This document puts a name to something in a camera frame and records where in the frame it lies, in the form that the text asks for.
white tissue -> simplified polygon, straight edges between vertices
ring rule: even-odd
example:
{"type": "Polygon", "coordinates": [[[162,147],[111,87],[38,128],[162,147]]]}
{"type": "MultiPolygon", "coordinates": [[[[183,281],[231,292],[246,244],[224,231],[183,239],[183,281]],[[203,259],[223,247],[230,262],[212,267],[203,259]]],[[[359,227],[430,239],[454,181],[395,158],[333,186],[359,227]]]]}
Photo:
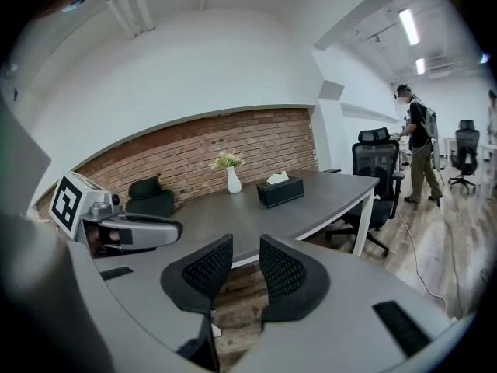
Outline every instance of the white tissue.
{"type": "Polygon", "coordinates": [[[275,183],[282,183],[286,180],[288,180],[288,174],[286,171],[282,171],[281,174],[274,173],[270,178],[267,179],[267,183],[273,185],[275,183]]]}

man standing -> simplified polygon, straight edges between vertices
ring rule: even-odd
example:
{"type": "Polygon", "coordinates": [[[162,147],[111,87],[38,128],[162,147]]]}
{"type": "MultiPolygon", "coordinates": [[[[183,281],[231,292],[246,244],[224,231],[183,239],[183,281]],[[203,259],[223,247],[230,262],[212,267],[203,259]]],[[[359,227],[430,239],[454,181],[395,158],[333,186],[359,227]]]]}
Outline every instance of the man standing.
{"type": "Polygon", "coordinates": [[[442,190],[432,167],[432,142],[422,124],[425,123],[426,107],[412,93],[406,84],[397,87],[398,98],[409,104],[411,123],[399,134],[401,137],[412,135],[411,181],[412,194],[404,198],[406,202],[419,204],[421,201],[424,177],[432,192],[428,197],[437,200],[442,197],[442,190]]]}

chair headrest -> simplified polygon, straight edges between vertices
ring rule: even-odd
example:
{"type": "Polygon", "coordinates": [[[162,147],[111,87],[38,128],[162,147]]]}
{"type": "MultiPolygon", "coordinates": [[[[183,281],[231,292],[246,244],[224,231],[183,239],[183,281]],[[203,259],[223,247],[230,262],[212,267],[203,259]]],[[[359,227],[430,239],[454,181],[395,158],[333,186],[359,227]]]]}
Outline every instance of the chair headrest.
{"type": "Polygon", "coordinates": [[[459,122],[459,130],[474,130],[473,120],[461,120],[459,122]]]}
{"type": "Polygon", "coordinates": [[[158,183],[158,175],[131,184],[128,194],[131,199],[144,199],[159,195],[162,192],[161,184],[158,183]]]}
{"type": "Polygon", "coordinates": [[[376,144],[390,140],[390,134],[386,127],[375,128],[373,130],[362,130],[357,137],[360,143],[376,144]]]}

brick wall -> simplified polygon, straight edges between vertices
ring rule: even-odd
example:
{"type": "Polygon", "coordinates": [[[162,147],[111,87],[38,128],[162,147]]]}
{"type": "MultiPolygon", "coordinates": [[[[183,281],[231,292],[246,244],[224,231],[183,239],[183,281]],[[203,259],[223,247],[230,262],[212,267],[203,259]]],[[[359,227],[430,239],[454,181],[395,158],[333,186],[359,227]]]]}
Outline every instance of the brick wall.
{"type": "MultiPolygon", "coordinates": [[[[192,120],[142,135],[87,162],[76,172],[129,200],[132,182],[160,174],[175,204],[227,187],[225,170],[211,170],[219,151],[242,153],[246,164],[236,169],[242,183],[267,178],[283,169],[317,169],[308,109],[268,109],[192,120]]],[[[37,204],[49,218],[54,190],[37,204]]]]}

ceiling light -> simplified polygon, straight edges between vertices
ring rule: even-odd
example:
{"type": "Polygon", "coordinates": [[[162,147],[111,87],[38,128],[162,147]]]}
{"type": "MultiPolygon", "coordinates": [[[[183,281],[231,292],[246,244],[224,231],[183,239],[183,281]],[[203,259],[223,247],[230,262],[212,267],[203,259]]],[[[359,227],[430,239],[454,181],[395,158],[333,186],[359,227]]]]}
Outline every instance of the ceiling light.
{"type": "Polygon", "coordinates": [[[420,58],[416,60],[416,67],[418,69],[418,75],[425,73],[425,58],[420,58]]]}
{"type": "Polygon", "coordinates": [[[412,46],[419,43],[418,31],[416,30],[416,25],[414,24],[414,18],[412,18],[411,11],[408,9],[404,9],[399,12],[398,16],[401,17],[405,32],[407,33],[407,37],[409,38],[409,43],[412,46]]]}
{"type": "Polygon", "coordinates": [[[481,56],[480,64],[486,64],[489,59],[490,55],[483,53],[483,55],[481,56]]]}

